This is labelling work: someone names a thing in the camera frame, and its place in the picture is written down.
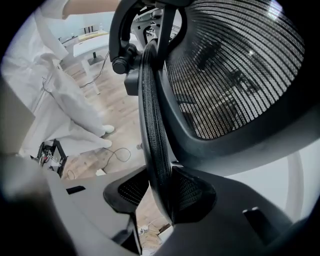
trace metal stand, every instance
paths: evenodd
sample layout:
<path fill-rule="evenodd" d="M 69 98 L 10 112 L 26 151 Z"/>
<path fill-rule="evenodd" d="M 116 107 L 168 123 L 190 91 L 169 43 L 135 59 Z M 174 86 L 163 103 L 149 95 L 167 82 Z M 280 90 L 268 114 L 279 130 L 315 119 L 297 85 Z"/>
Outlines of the metal stand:
<path fill-rule="evenodd" d="M 97 57 L 96 52 L 94 52 L 94 53 L 93 53 L 93 58 L 88 59 L 88 63 L 89 63 L 89 65 L 91 66 L 91 65 L 93 65 L 93 64 L 95 64 L 95 63 L 98 63 L 98 62 L 100 62 L 100 61 L 103 61 L 103 60 L 104 60 L 104 58 L 103 58 L 101 55 L 99 55 L 99 56 Z"/>

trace person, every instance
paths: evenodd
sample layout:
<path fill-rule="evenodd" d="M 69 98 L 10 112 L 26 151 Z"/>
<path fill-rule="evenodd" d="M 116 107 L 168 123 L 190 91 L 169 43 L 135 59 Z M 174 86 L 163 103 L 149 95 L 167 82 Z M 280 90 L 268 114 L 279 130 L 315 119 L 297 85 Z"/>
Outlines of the person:
<path fill-rule="evenodd" d="M 73 78 L 58 68 L 68 52 L 44 17 L 110 12 L 117 5 L 118 0 L 47 0 L 15 35 L 2 59 L 1 73 L 34 115 L 22 155 L 36 157 L 41 143 L 54 139 L 60 141 L 66 156 L 111 147 L 112 142 L 101 137 L 114 127 L 103 125 Z"/>

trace white protective suit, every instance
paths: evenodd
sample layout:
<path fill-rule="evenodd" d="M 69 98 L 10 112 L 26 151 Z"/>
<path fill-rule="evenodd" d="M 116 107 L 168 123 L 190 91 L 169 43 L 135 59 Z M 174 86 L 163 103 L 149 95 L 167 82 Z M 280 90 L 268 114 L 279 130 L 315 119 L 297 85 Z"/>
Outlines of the white protective suit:
<path fill-rule="evenodd" d="M 35 120 L 21 153 L 37 156 L 42 142 L 57 139 L 67 156 L 111 146 L 102 121 L 76 82 L 58 69 L 68 54 L 43 17 L 62 18 L 68 0 L 49 0 L 23 24 L 1 64 L 1 73 Z"/>

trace black mesh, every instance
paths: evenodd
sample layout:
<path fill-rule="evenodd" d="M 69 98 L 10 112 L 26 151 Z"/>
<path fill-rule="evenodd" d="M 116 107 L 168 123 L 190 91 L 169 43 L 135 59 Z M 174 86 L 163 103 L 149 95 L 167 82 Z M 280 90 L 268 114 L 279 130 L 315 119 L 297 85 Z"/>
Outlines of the black mesh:
<path fill-rule="evenodd" d="M 287 90 L 304 41 L 275 1 L 196 0 L 187 32 L 166 68 L 175 98 L 198 137 L 214 139 L 265 112 Z"/>
<path fill-rule="evenodd" d="M 144 197 L 148 186 L 148 177 L 142 171 L 131 179 L 122 183 L 118 188 L 118 193 L 123 199 L 135 206 L 138 206 Z"/>

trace desk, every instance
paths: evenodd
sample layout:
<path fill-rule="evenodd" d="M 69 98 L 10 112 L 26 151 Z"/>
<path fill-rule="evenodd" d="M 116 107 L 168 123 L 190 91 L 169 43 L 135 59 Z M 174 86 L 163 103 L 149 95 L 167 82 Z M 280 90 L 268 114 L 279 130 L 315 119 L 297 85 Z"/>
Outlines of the desk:
<path fill-rule="evenodd" d="M 130 34 L 130 43 L 133 43 L 136 46 L 139 45 L 137 38 L 134 34 Z M 94 78 L 90 72 L 89 63 L 87 60 L 85 60 L 85 56 L 108 47 L 109 47 L 108 34 L 90 38 L 83 42 L 77 43 L 73 46 L 73 57 L 81 60 L 83 69 L 87 76 L 87 80 L 88 80 L 87 83 L 91 82 Z M 93 82 L 91 85 L 93 86 L 95 93 L 97 95 L 100 94 L 100 91 L 98 90 L 96 83 Z"/>

